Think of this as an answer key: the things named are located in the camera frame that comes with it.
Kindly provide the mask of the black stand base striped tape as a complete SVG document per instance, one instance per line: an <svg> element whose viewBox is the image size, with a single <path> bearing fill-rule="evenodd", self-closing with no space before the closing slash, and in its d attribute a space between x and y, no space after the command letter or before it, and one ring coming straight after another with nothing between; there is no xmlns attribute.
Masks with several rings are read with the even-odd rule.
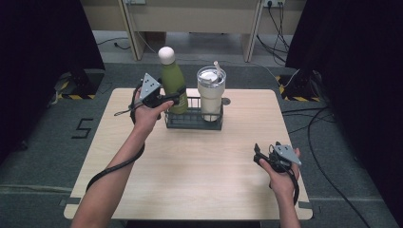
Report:
<svg viewBox="0 0 403 228"><path fill-rule="evenodd" d="M105 76L102 69L64 73L55 86L57 99L92 100Z"/></svg>
<svg viewBox="0 0 403 228"><path fill-rule="evenodd" d="M319 95L313 86L313 72L296 70L276 77L280 96L285 101L318 102Z"/></svg>

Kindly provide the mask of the person's left hand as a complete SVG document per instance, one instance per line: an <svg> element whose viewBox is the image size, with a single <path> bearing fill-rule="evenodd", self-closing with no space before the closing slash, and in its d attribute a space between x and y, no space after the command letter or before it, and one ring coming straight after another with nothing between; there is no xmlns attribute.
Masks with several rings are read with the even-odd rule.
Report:
<svg viewBox="0 0 403 228"><path fill-rule="evenodd" d="M167 101L153 108L146 105L138 106L134 111L136 123L134 123L133 130L137 133L150 134L156 121L158 121L159 115L173 104L173 101Z"/></svg>

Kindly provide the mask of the black wire basket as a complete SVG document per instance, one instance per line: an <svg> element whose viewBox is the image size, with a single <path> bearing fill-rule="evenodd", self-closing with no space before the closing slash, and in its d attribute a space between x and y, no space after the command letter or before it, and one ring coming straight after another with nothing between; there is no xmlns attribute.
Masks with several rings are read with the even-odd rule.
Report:
<svg viewBox="0 0 403 228"><path fill-rule="evenodd" d="M218 113L203 113L200 97L189 97L188 108L183 114L164 112L167 128L221 130L223 121L223 106Z"/></svg>

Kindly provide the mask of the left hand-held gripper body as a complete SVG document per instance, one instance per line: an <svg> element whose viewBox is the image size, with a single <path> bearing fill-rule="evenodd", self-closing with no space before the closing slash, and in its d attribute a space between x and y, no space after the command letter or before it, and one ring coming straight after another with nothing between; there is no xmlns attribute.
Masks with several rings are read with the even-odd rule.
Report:
<svg viewBox="0 0 403 228"><path fill-rule="evenodd" d="M154 108L162 104L160 94L162 85L150 74L146 73L143 78L139 100L143 105Z"/></svg>

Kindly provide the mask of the cream tumbler with clear lid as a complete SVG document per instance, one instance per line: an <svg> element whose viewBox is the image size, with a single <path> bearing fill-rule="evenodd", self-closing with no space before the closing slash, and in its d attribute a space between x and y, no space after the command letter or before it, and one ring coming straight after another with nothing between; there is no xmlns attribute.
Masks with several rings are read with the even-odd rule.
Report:
<svg viewBox="0 0 403 228"><path fill-rule="evenodd" d="M225 90L226 72L218 61L205 66L197 73L198 91L201 96L201 116L214 122L221 114L221 96Z"/></svg>

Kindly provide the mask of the green bottle with white cap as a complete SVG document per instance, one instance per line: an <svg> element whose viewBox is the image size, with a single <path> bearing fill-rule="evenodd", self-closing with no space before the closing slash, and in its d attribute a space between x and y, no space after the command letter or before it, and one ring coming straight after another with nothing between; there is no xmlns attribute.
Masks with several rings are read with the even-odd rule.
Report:
<svg viewBox="0 0 403 228"><path fill-rule="evenodd" d="M188 101L186 94L186 84L182 71L176 63L175 52L171 47L162 47L158 56L163 66L162 84L166 95L179 94L179 101L174 104L169 111L174 114L183 114L187 111Z"/></svg>

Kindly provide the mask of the person's right hand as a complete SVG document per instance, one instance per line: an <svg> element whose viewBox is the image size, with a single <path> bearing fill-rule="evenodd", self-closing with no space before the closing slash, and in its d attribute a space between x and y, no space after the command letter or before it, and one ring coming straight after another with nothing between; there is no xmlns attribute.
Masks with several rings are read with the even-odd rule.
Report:
<svg viewBox="0 0 403 228"><path fill-rule="evenodd" d="M288 200L294 203L295 186L287 173L278 173L264 159L259 160L260 166L270 177L270 186L274 191L277 200Z"/></svg>

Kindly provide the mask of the beige wooden desk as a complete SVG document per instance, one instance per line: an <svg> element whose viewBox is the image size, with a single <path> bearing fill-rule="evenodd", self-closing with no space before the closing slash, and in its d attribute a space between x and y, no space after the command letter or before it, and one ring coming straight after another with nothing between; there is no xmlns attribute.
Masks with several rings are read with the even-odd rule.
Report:
<svg viewBox="0 0 403 228"><path fill-rule="evenodd" d="M307 0L285 0L284 7L265 8L263 0L80 0L94 30L124 31L132 57L143 59L148 32L230 33L240 36L243 60L252 60L256 36L295 33Z"/></svg>

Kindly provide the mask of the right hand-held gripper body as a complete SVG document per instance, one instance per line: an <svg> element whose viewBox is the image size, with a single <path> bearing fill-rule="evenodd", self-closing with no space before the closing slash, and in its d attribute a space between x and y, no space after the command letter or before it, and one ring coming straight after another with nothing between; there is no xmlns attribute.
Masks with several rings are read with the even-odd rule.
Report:
<svg viewBox="0 0 403 228"><path fill-rule="evenodd" d="M274 145L269 154L269 163L278 173L289 171L293 163L301 166L301 161L291 145Z"/></svg>

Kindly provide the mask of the black curtain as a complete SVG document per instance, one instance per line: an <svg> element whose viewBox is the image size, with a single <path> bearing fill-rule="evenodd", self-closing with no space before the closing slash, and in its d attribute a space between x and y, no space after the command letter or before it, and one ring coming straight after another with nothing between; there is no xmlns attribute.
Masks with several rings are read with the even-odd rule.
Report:
<svg viewBox="0 0 403 228"><path fill-rule="evenodd" d="M0 0L0 163L28 137L62 74L103 67L80 0Z"/></svg>
<svg viewBox="0 0 403 228"><path fill-rule="evenodd" d="M350 143L403 228L403 0L306 0L286 65L320 73Z"/></svg>

